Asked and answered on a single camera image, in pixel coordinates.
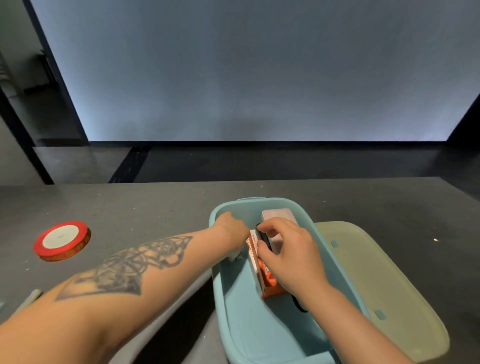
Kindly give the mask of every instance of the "black cable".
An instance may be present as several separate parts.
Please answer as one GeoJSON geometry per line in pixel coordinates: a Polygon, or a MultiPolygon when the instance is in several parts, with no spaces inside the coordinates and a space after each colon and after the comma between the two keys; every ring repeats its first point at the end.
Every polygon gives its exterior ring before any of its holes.
{"type": "Polygon", "coordinates": [[[300,306],[299,301],[297,300],[297,298],[296,298],[294,295],[292,295],[292,299],[293,299],[293,303],[294,303],[295,306],[299,309],[300,312],[303,312],[303,313],[308,312],[308,311],[305,310],[302,306],[300,306]]]}

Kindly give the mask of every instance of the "tattooed forearm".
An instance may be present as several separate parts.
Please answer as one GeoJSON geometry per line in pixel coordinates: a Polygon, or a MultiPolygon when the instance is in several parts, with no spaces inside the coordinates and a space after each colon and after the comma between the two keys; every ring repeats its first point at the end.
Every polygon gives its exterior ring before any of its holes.
{"type": "Polygon", "coordinates": [[[116,253],[97,268],[73,277],[56,300],[101,293],[140,295],[147,268],[177,266],[191,239],[192,236],[174,236],[116,253]]]}

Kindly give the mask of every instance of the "table surface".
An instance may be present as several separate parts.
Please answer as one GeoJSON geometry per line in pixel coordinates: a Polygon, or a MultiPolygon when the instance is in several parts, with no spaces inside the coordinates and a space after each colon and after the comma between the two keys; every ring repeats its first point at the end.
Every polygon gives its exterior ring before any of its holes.
{"type": "Polygon", "coordinates": [[[0,299],[7,302],[0,322],[35,288],[47,291],[121,249],[203,229],[217,205],[253,196],[289,198],[315,222],[363,228],[445,324],[450,351],[434,362],[478,362],[480,203],[439,178],[0,187],[0,299]],[[87,247],[61,262],[35,256],[38,235],[69,220],[90,227],[87,247]]]}

